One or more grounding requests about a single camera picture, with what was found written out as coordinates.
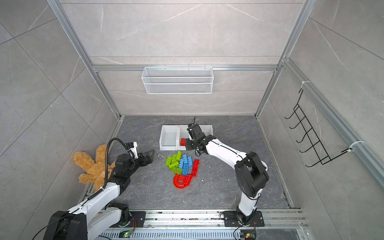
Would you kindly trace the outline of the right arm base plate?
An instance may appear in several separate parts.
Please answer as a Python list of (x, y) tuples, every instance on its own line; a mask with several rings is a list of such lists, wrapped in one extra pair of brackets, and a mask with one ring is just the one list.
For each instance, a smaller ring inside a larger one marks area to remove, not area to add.
[(254, 211), (250, 216), (244, 216), (241, 212), (237, 211), (224, 211), (220, 214), (220, 218), (224, 221), (226, 227), (265, 226), (264, 218), (260, 211)]

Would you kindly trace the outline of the long red lego brick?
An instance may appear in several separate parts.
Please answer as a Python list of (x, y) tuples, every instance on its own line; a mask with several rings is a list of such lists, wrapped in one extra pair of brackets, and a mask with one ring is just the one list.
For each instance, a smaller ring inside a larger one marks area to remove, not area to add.
[(200, 164), (200, 161), (198, 159), (195, 159), (194, 164), (193, 164), (193, 170), (192, 170), (192, 173), (191, 173), (193, 178), (197, 177), (197, 173), (198, 173), (198, 169), (199, 169), (199, 164)]

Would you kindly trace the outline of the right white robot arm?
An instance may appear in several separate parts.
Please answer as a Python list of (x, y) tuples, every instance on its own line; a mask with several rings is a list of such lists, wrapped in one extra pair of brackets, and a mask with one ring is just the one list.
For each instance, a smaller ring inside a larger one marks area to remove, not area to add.
[(194, 150), (196, 156), (205, 153), (217, 157), (235, 170), (237, 183), (242, 191), (237, 207), (237, 219), (241, 225), (248, 225), (257, 211), (261, 193), (270, 179), (267, 164), (261, 161), (255, 152), (235, 150), (213, 135), (205, 135), (198, 124), (188, 124), (187, 131), (190, 136), (186, 140), (187, 150)]

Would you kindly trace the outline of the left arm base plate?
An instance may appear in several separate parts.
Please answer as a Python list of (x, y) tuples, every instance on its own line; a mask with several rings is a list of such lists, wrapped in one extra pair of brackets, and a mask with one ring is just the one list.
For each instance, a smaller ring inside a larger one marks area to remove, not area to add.
[(142, 228), (146, 219), (145, 211), (122, 212), (121, 220), (117, 223), (120, 228)]

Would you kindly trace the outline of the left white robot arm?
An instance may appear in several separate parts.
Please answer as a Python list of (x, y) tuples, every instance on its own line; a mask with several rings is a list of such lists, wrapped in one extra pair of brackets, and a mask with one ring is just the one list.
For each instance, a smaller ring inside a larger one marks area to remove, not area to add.
[(139, 153), (137, 146), (136, 142), (112, 138), (97, 148), (94, 160), (85, 152), (74, 153), (74, 163), (86, 171), (80, 182), (93, 184), (95, 192), (67, 211), (54, 213), (44, 227), (43, 238), (94, 240), (112, 225), (129, 225), (133, 221), (129, 206), (112, 201), (126, 190), (140, 167), (154, 160), (154, 150)]

